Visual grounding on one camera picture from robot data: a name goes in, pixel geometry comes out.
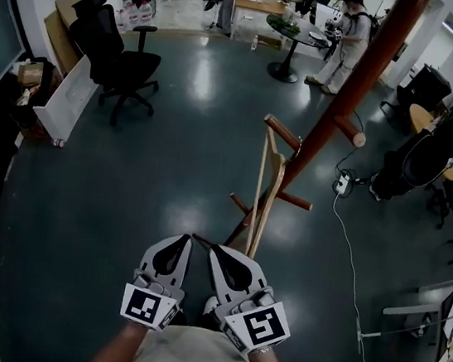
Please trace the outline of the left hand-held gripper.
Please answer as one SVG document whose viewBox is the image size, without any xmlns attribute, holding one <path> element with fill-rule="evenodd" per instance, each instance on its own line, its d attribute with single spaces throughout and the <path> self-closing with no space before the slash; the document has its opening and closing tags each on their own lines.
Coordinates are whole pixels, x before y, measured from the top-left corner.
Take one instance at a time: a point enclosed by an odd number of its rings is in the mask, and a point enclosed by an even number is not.
<svg viewBox="0 0 453 362">
<path fill-rule="evenodd" d="M 129 321 L 161 331 L 181 309 L 192 250 L 188 234 L 174 235 L 150 246 L 144 253 L 133 282 L 124 288 L 120 314 Z"/>
</svg>

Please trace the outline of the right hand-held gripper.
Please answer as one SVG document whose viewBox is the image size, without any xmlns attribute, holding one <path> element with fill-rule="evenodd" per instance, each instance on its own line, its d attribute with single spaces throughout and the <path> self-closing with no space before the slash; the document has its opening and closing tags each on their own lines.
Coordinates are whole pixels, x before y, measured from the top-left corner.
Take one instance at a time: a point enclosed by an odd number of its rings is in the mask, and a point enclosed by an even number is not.
<svg viewBox="0 0 453 362">
<path fill-rule="evenodd" d="M 222 245 L 211 245 L 209 255 L 214 292 L 223 304 L 219 306 L 219 328 L 235 349 L 245 354 L 260 352 L 288 339 L 291 332 L 285 309 L 267 287 L 260 265 Z"/>
</svg>

